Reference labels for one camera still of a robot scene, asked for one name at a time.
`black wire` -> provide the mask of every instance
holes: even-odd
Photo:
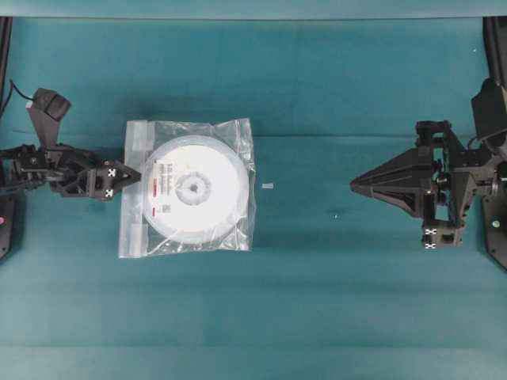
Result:
[[[3,112],[6,110],[7,108],[7,105],[9,104],[9,101],[11,99],[11,97],[13,96],[13,89],[16,90],[17,94],[22,97],[23,99],[26,99],[27,101],[33,101],[34,99],[31,98],[31,97],[27,97],[26,95],[24,95],[18,88],[17,86],[14,84],[14,82],[12,81],[12,79],[9,80],[10,82],[10,87],[9,87],[9,93],[7,94],[7,98],[6,98],[6,101],[4,101],[3,103],[3,106],[0,108],[0,119],[2,118],[3,116]]]
[[[468,149],[472,149],[472,144],[474,143],[474,141],[475,141],[476,139],[477,139],[477,136],[472,137],[472,138],[470,139],[470,141],[468,142],[468,145],[467,145]]]

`white spool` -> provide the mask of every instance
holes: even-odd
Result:
[[[241,158],[212,137],[170,140],[147,159],[144,217],[184,244],[221,238],[247,215],[249,179]]]

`clear plastic bag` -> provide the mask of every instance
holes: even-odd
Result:
[[[119,257],[250,250],[256,204],[248,119],[129,121],[125,164],[142,180],[122,193]]]

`spool label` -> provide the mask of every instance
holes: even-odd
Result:
[[[153,210],[152,215],[168,214],[171,212],[170,196],[174,189],[173,163],[155,161],[153,164],[154,177],[152,187]]]

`teal tablecloth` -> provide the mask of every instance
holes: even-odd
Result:
[[[461,249],[348,182],[414,143],[472,135],[474,19],[17,19],[8,77],[74,103],[61,141],[115,154],[130,119],[250,117],[251,253],[116,258],[120,199],[21,200],[0,264],[0,378],[503,379],[507,275],[474,205]],[[14,98],[2,145],[36,141]],[[273,190],[261,189],[273,182]]]

